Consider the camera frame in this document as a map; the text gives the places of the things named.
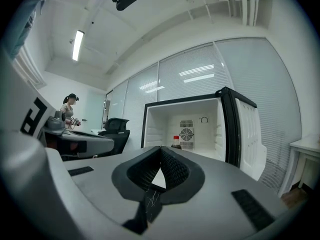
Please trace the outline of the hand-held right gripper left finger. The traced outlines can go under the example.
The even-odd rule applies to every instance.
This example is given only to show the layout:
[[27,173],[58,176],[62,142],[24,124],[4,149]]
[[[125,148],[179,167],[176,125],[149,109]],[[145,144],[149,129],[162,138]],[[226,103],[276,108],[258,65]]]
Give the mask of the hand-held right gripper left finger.
[[152,147],[118,165],[111,180],[120,195],[127,200],[143,200],[161,165],[161,148]]

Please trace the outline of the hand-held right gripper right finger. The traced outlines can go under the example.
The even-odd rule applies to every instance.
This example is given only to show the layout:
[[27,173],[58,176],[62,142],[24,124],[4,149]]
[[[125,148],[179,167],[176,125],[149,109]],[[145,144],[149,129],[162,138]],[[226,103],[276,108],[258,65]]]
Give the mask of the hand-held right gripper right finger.
[[166,189],[160,196],[162,205],[186,203],[205,183],[205,173],[197,163],[167,147],[160,148],[160,169]]

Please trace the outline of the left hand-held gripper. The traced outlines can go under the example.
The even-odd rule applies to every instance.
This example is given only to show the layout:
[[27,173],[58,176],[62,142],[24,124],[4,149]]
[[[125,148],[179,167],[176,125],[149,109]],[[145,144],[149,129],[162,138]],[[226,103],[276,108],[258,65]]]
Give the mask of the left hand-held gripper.
[[22,133],[52,148],[63,160],[107,157],[115,147],[111,138],[66,128],[65,114],[55,109],[14,69],[0,50],[0,130]]

